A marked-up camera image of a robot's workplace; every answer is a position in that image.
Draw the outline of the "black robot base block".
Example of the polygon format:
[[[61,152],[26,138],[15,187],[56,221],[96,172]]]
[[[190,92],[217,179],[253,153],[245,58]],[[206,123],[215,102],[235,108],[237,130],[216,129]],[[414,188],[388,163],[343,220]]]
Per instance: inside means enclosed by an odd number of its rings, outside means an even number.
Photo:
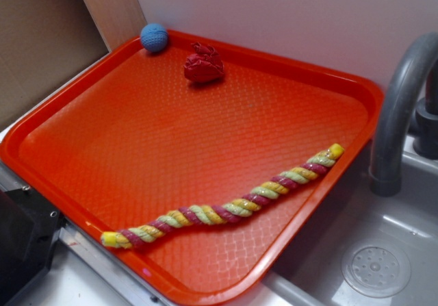
[[[12,305],[50,271],[62,220],[29,186],[1,192],[2,305]]]

